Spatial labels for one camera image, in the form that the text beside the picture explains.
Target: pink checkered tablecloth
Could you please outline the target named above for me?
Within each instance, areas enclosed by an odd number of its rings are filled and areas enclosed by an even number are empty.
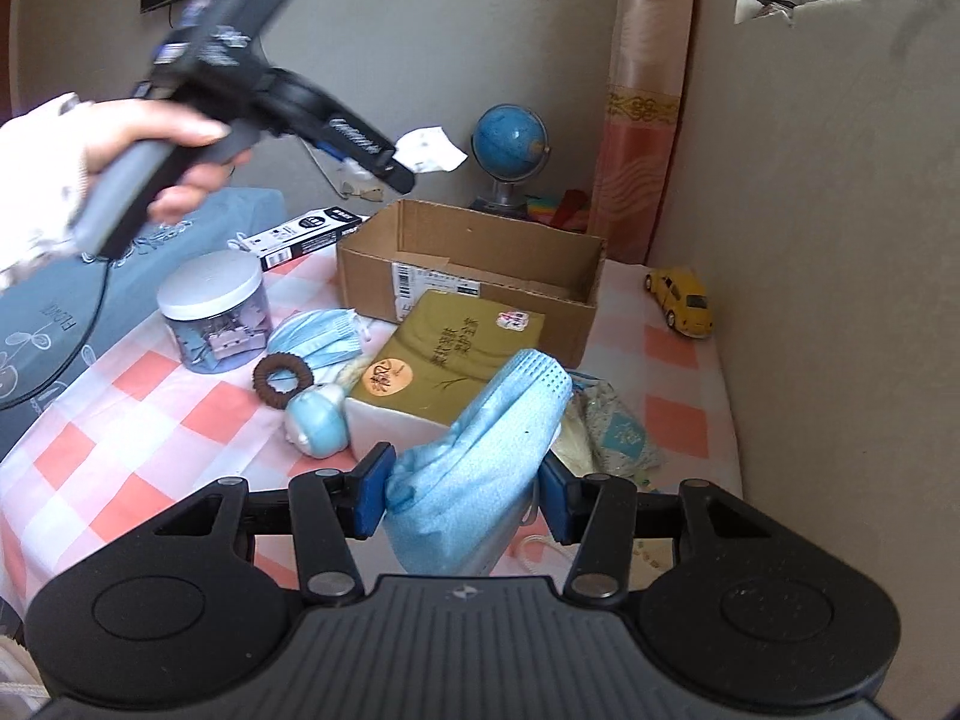
[[[740,494],[716,346],[666,328],[643,290],[646,272],[606,265],[580,370],[610,381],[664,450],[654,485],[669,491],[700,477]],[[275,322],[338,307],[335,276],[333,248],[265,274]],[[365,351],[394,329],[373,322]],[[0,464],[0,596],[22,613],[52,576],[220,477],[274,490],[305,471],[351,469],[349,451],[316,461],[286,442],[281,413],[253,394],[253,365],[189,372],[154,314],[80,376]],[[547,533],[542,517],[515,544],[533,533]],[[258,538],[256,564],[296,586],[289,538]],[[508,551],[494,573],[520,571]]]

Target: hair tie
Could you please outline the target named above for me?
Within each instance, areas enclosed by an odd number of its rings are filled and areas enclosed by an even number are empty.
[[[280,392],[270,384],[270,377],[280,370],[288,370],[296,376],[296,386],[290,391]],[[275,352],[268,354],[253,369],[253,391],[257,397],[272,409],[284,410],[295,395],[313,386],[313,371],[296,354]]]

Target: hand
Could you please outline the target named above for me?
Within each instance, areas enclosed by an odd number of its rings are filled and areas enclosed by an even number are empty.
[[[91,184],[135,141],[162,138],[180,146],[209,146],[230,132],[225,124],[165,100],[114,100],[90,105],[77,113],[85,116],[86,169]],[[223,189],[232,169],[249,160],[250,152],[245,151],[230,165],[194,165],[178,186],[157,196],[150,206],[150,218],[160,223],[177,223],[184,214],[195,211],[209,193]]]

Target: black cable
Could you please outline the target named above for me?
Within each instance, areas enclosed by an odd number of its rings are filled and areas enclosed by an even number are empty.
[[[86,342],[89,341],[90,336],[93,335],[93,330],[94,328],[96,328],[97,322],[100,319],[100,312],[102,312],[102,310],[104,309],[104,299],[107,297],[107,287],[109,286],[109,281],[110,281],[110,271],[112,270],[113,270],[112,263],[107,262],[106,266],[104,267],[104,281],[100,285],[100,296],[99,298],[97,298],[97,307],[93,311],[93,317],[90,317],[90,324],[88,324],[88,326],[86,327],[86,330],[83,332],[83,338],[80,339],[80,342],[77,344],[76,348],[72,352],[70,352],[69,355],[67,355],[66,360],[64,360],[64,364],[61,365],[59,368],[57,368],[56,372],[52,376],[50,376],[50,378],[48,378],[45,382],[43,382],[43,384],[41,384],[40,386],[35,386],[33,389],[27,392],[27,394],[21,395],[18,398],[15,398],[8,403],[0,403],[0,412],[6,412],[6,410],[9,410],[9,409],[15,409],[17,406],[22,406],[24,403],[27,403],[28,401],[34,399],[38,395],[43,394],[45,389],[48,388],[48,386],[51,386],[51,384],[54,384],[54,382],[58,380],[59,377],[64,375],[64,371],[66,371],[71,365],[73,365],[73,361],[80,356],[80,352],[83,351],[83,347],[86,346]]]

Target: yellow toy car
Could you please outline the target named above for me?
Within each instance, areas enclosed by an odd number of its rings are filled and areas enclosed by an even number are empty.
[[[664,309],[666,323],[690,338],[708,338],[713,317],[704,294],[704,285],[685,268],[654,269],[645,280],[647,292]]]

